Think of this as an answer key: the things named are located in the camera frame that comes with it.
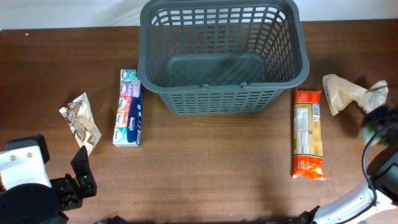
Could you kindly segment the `grey plastic shopping basket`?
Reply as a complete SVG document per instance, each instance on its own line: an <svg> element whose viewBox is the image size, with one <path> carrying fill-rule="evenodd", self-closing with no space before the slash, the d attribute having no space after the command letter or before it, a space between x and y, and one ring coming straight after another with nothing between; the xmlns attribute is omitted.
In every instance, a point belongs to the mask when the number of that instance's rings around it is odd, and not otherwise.
<svg viewBox="0 0 398 224"><path fill-rule="evenodd" d="M176 114L258 112L309 74L290 0L149 1L140 23L137 74Z"/></svg>

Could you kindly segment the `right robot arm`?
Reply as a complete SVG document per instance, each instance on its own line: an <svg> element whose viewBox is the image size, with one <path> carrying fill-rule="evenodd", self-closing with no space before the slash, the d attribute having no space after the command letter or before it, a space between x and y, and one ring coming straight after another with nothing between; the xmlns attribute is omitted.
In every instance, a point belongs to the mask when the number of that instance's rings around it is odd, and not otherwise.
<svg viewBox="0 0 398 224"><path fill-rule="evenodd" d="M397 107L382 105L367 114L359 135L364 182L329 205L303 212L296 223L359 223L397 208Z"/></svg>

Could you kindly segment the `beige pasta bag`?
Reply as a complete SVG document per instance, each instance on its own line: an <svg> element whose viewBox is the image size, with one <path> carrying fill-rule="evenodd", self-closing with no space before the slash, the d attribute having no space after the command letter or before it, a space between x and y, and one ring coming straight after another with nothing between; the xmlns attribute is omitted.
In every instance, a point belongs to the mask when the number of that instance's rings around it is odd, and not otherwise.
<svg viewBox="0 0 398 224"><path fill-rule="evenodd" d="M379 80L367 90L336 74L323 77L323 89L333 116L344 110L352 101L368 114L386 102L389 92L385 80Z"/></svg>

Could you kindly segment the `green lid glass jar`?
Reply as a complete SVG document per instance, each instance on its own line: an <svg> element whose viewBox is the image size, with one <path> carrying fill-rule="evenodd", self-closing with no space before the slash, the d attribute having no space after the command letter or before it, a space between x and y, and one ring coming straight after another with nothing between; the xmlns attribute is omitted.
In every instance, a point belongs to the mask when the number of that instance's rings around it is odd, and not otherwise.
<svg viewBox="0 0 398 224"><path fill-rule="evenodd" d="M361 124L359 137L364 144L367 144L371 138L383 128L383 124L376 120L365 120Z"/></svg>

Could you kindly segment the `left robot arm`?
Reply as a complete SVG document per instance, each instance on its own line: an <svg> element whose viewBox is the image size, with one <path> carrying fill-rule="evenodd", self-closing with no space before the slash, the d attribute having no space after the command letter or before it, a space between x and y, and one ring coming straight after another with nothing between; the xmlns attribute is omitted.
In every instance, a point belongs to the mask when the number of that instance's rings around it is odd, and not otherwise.
<svg viewBox="0 0 398 224"><path fill-rule="evenodd" d="M74 176L49 179L45 168L49 159L41 134L6 143L1 152L1 223L67 223L66 211L96 195L85 146L71 161Z"/></svg>

